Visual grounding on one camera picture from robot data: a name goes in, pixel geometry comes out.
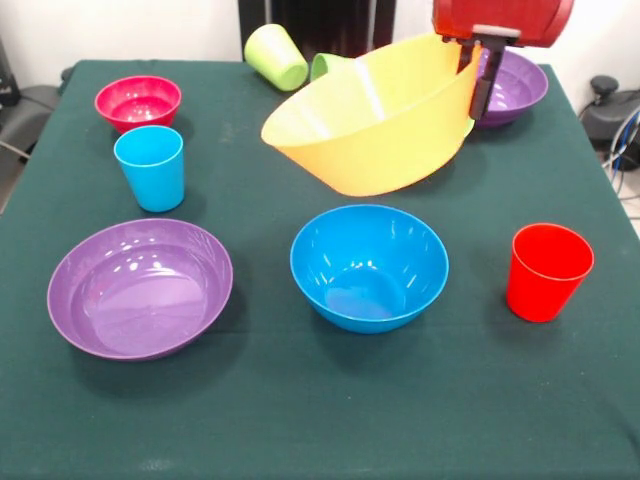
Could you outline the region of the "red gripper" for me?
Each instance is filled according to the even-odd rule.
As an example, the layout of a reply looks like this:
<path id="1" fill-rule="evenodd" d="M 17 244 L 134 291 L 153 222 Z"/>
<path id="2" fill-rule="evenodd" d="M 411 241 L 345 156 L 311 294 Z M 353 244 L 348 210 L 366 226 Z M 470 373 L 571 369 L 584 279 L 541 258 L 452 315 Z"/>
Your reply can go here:
<path id="1" fill-rule="evenodd" d="M 573 0 L 441 0 L 433 2 L 432 24 L 443 38 L 460 45 L 457 72 L 471 62 L 474 48 L 487 51 L 476 79 L 469 116 L 479 121 L 490 103 L 505 51 L 505 38 L 519 47 L 548 48 L 568 23 Z"/>

